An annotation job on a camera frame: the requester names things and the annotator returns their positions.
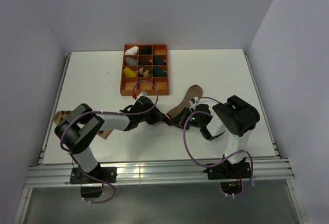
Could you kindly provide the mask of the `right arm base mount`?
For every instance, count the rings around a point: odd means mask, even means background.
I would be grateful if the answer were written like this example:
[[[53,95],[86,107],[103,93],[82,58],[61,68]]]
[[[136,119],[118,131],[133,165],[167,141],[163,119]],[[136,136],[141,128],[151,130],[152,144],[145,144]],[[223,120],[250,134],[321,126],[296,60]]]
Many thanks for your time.
[[[251,167],[248,162],[231,164],[226,161],[218,166],[206,168],[203,173],[207,174],[209,180],[247,179],[251,176]]]

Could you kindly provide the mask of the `tan sock with maroon cuff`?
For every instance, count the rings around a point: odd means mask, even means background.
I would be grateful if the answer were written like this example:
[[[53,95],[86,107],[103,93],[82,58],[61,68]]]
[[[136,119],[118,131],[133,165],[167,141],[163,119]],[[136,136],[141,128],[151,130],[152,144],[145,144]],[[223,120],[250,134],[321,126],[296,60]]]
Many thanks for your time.
[[[171,126],[170,120],[178,116],[185,108],[190,108],[191,107],[190,101],[193,98],[195,97],[200,98],[202,95],[203,95],[203,89],[199,85],[194,84],[190,86],[187,92],[185,93],[185,96],[181,100],[181,102],[167,112],[166,114],[167,120],[165,121],[165,123],[168,126]]]

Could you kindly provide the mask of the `aluminium table frame rail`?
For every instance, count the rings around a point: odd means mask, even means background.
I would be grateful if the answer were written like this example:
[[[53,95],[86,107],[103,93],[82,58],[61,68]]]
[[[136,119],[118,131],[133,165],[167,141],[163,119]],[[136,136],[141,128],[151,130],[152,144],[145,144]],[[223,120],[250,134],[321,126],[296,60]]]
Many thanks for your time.
[[[114,185],[144,185],[208,182],[204,168],[190,160],[140,163],[103,163],[102,167],[116,167]],[[25,188],[50,188],[72,186],[69,183],[71,164],[39,165],[28,171]],[[294,174],[287,159],[255,159],[253,180],[293,179]]]

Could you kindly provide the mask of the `teal rolled sock lower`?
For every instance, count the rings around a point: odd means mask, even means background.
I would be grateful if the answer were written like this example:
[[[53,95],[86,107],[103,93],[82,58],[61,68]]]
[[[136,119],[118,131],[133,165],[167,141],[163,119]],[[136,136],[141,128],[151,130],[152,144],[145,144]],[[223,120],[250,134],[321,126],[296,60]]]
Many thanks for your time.
[[[153,77],[167,77],[167,73],[159,67],[153,67]]]

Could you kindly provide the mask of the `grey rolled sock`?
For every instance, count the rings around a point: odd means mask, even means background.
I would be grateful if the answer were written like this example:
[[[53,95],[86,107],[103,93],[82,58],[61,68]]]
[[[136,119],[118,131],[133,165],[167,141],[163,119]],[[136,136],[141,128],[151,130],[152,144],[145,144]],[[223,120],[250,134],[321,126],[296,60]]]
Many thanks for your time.
[[[135,58],[131,58],[131,57],[125,57],[125,63],[126,63],[126,65],[129,65],[129,66],[138,65],[137,60]]]

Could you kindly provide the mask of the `dark green rolled sock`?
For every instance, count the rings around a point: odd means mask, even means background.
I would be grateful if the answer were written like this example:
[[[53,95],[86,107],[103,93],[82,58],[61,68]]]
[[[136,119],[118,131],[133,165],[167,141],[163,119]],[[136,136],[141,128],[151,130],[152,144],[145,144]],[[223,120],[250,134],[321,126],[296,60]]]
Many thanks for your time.
[[[141,45],[139,47],[140,55],[151,55],[153,52],[152,45]]]

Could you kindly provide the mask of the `orange wooden compartment tray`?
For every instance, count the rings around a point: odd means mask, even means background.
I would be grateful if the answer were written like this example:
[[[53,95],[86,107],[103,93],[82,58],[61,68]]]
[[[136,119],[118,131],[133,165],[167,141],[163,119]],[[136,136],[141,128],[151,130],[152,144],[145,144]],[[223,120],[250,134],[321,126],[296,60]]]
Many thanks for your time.
[[[131,96],[169,94],[169,57],[166,44],[126,44],[124,46],[120,94]]]

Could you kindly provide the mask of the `white rolled sock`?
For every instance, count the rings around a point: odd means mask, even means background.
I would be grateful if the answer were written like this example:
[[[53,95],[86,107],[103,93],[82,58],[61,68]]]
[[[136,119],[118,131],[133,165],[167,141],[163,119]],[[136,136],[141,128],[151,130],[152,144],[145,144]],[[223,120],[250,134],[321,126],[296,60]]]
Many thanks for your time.
[[[137,55],[139,51],[138,46],[133,46],[125,51],[125,55]]]

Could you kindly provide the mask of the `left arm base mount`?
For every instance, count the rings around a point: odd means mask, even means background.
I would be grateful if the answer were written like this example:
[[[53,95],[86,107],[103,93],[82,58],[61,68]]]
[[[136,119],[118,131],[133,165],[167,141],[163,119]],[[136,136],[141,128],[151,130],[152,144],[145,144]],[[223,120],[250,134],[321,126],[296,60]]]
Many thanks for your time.
[[[69,184],[80,186],[80,195],[84,199],[96,200],[104,190],[104,182],[115,183],[117,177],[116,167],[101,167],[94,169],[86,176],[78,167],[71,170]]]

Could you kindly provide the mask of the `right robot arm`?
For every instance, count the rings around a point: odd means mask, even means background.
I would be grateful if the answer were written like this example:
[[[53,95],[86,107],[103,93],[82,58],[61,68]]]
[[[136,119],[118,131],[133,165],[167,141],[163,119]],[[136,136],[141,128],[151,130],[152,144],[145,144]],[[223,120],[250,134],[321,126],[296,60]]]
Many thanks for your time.
[[[255,107],[238,96],[231,96],[227,102],[217,102],[210,107],[198,104],[199,98],[190,101],[191,106],[185,107],[169,124],[183,129],[183,142],[187,154],[192,161],[204,167],[210,179],[230,179],[250,177],[252,162],[246,161],[251,155],[246,151],[250,134],[260,121],[260,114]],[[199,128],[203,138],[212,141],[227,133],[228,143],[223,158],[218,163],[204,164],[193,158],[187,141],[186,130],[194,126]]]

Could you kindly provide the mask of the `dark brown rolled sock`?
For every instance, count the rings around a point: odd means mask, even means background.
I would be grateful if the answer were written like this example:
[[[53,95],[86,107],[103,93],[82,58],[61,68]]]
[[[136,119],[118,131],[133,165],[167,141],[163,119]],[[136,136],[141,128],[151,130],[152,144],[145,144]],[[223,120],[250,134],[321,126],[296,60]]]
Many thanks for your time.
[[[140,55],[138,58],[138,64],[139,65],[152,65],[152,58],[146,55]]]

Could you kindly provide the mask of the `yellow rolled sock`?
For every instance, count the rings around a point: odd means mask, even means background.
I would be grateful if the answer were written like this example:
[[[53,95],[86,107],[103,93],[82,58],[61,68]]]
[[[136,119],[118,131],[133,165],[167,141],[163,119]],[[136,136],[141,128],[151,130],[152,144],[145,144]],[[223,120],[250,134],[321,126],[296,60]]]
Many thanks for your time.
[[[129,67],[125,67],[123,69],[123,75],[126,78],[135,78],[137,77],[137,73],[135,73],[132,69],[130,69]]]

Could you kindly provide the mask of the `teal rolled sock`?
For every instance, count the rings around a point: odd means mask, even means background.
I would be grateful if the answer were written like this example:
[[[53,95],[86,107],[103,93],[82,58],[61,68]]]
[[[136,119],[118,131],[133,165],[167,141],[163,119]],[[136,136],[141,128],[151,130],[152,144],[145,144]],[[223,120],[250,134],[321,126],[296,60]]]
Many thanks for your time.
[[[153,77],[167,77],[167,73],[159,67],[153,67]]]
[[[163,59],[161,55],[153,56],[153,65],[166,65],[166,61]]]

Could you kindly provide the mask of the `argyle rolled sock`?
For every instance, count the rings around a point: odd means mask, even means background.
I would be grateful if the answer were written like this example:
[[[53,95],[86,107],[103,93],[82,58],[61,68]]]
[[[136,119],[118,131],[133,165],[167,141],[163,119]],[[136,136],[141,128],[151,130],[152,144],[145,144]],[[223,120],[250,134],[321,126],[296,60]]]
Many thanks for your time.
[[[152,68],[139,66],[138,67],[138,76],[143,78],[150,78],[153,75]]]

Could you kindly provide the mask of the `brown argyle sock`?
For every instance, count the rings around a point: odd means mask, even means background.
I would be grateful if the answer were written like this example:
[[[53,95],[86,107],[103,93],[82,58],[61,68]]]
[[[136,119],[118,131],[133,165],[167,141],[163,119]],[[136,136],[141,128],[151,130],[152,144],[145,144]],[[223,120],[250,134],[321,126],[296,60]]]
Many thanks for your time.
[[[71,111],[69,110],[62,110],[62,111],[58,111],[57,113],[55,113],[54,117],[53,117],[53,122],[55,124],[59,124],[62,120],[64,120],[69,114],[71,113]],[[107,130],[99,130],[98,131],[98,136],[103,138],[103,139],[107,139],[107,137],[111,134],[113,130],[112,129],[107,129]]]

